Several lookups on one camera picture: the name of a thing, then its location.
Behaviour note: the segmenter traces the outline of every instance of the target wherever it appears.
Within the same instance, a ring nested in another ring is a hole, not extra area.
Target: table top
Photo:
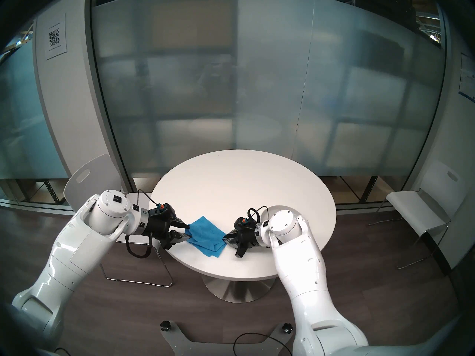
[[[247,216],[249,208],[285,205],[307,219],[320,249],[330,240],[336,223],[333,197],[313,172],[288,158],[261,151],[233,149],[191,158],[170,170],[151,198],[170,204],[187,224],[203,215],[225,234],[234,228],[236,219]],[[215,278],[257,281],[277,276],[271,249],[253,247],[242,258],[235,252],[226,245],[219,258],[207,257],[188,242],[168,250],[180,263]]]

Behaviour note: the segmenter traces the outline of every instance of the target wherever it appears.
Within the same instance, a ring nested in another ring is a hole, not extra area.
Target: metal chair leg
[[[425,259],[429,259],[430,257],[432,257],[432,255],[434,255],[434,253],[436,252],[437,248],[439,247],[439,244],[441,243],[442,239],[444,238],[444,236],[445,236],[447,230],[448,230],[448,225],[445,225],[444,234],[443,234],[442,237],[440,238],[439,243],[437,244],[437,247],[434,249],[434,251],[433,251],[428,257],[425,257],[425,258],[416,260],[415,262],[412,262],[412,263],[407,264],[407,265],[402,266],[402,267],[396,266],[396,268],[398,268],[398,269],[404,269],[404,268],[407,268],[407,267],[409,267],[409,266],[411,266],[411,265],[413,265],[413,264],[419,263],[419,262],[421,262],[421,261],[423,261],[423,260],[425,260]],[[412,244],[412,246],[414,246],[415,244],[417,244],[421,238],[422,238],[422,235],[419,236],[419,238],[416,240],[416,242],[414,242],[414,243]]]
[[[379,210],[383,207],[383,204],[386,202],[386,199],[383,200],[383,202],[381,203],[381,205],[379,206],[379,208],[376,210],[376,213],[379,212]],[[374,222],[374,223],[368,223],[366,226],[372,226],[372,225],[377,225],[378,223],[383,223],[383,222],[396,222],[396,221],[400,221],[402,219],[401,218],[395,218],[395,219],[386,219],[384,221],[378,221],[378,222]]]
[[[136,245],[147,245],[147,244],[146,244],[146,243],[136,243]],[[101,267],[102,274],[104,275],[104,277],[105,277],[107,280],[110,280],[110,281],[148,284],[149,286],[156,286],[156,287],[171,287],[171,286],[173,285],[173,277],[171,276],[170,271],[168,270],[168,268],[167,268],[165,262],[163,261],[163,259],[161,258],[160,254],[158,253],[157,248],[156,248],[155,246],[153,246],[153,249],[154,249],[155,252],[157,253],[158,258],[160,259],[161,263],[163,264],[163,266],[165,267],[165,270],[166,270],[167,273],[168,273],[168,276],[170,277],[170,284],[165,285],[165,284],[156,284],[156,283],[138,282],[138,281],[129,281],[129,280],[120,280],[120,279],[110,278],[110,277],[108,277],[108,276],[105,274],[104,267],[102,266],[102,263],[100,263],[100,267]]]

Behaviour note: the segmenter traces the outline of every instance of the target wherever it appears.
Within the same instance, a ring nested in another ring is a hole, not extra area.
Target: table base
[[[275,278],[263,281],[229,281],[219,278],[209,277],[202,274],[206,288],[210,292],[227,302],[242,304],[260,299],[269,292],[276,281]]]

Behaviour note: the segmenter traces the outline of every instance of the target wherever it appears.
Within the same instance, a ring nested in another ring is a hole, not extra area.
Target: chair handle hole
[[[76,177],[76,182],[78,184],[80,184],[81,182],[83,182],[87,176],[89,176],[89,174],[91,173],[90,170],[88,169],[85,169],[84,171],[82,171],[78,177]]]
[[[452,172],[448,171],[447,172],[447,176],[449,176],[452,180],[454,180],[455,182],[458,181],[458,178],[456,175],[454,175]]]

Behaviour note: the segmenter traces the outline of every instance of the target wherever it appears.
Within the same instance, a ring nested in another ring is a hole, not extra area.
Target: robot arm
[[[332,303],[325,262],[307,221],[281,210],[262,224],[260,235],[272,248],[277,273],[292,303],[293,355],[323,356],[346,347],[367,346],[363,332]]]
[[[119,191],[107,190],[90,197],[56,237],[50,256],[37,281],[20,292],[12,305],[30,319],[39,348],[54,349],[62,333],[65,305],[81,281],[101,262],[119,236],[146,235],[160,240],[165,249],[189,238],[171,225],[176,221],[168,204],[146,210]]]

